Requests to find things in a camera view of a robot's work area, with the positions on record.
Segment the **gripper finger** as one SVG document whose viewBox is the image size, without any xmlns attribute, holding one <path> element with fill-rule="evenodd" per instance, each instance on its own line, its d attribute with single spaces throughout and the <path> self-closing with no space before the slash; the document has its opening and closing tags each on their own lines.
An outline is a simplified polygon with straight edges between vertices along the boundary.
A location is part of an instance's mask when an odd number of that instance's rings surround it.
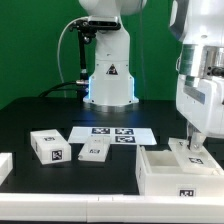
<svg viewBox="0 0 224 224">
<path fill-rule="evenodd" d="M 190 149 L 192 151 L 201 150 L 204 142 L 204 135 L 199 132 L 194 132 L 191 137 Z"/>
<path fill-rule="evenodd" d="M 187 127 L 187 141 L 188 141 L 187 148 L 190 150 L 191 139 L 192 139 L 192 135 L 193 135 L 193 125 L 190 122 L 187 122 L 186 127 Z"/>
</svg>

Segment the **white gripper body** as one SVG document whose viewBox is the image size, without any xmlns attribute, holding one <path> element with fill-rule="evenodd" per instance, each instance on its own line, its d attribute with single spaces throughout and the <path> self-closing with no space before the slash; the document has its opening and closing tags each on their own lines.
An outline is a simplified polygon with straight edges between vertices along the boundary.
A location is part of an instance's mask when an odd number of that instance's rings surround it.
<svg viewBox="0 0 224 224">
<path fill-rule="evenodd" d="M 224 79 L 196 79 L 187 85 L 180 75 L 176 107 L 205 136 L 224 138 Z"/>
</svg>

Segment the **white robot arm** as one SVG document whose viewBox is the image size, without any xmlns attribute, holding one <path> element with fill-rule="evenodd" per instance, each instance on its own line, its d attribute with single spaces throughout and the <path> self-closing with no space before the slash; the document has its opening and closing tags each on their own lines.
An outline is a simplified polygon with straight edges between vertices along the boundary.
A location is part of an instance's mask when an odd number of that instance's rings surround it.
<svg viewBox="0 0 224 224">
<path fill-rule="evenodd" d="M 138 101 L 129 73 L 130 37 L 121 17 L 147 0 L 79 0 L 84 26 L 96 32 L 95 70 L 84 101 L 125 107 Z M 173 0 L 169 23 L 182 43 L 176 62 L 176 107 L 188 121 L 191 147 L 207 137 L 224 139 L 224 0 Z"/>
</svg>

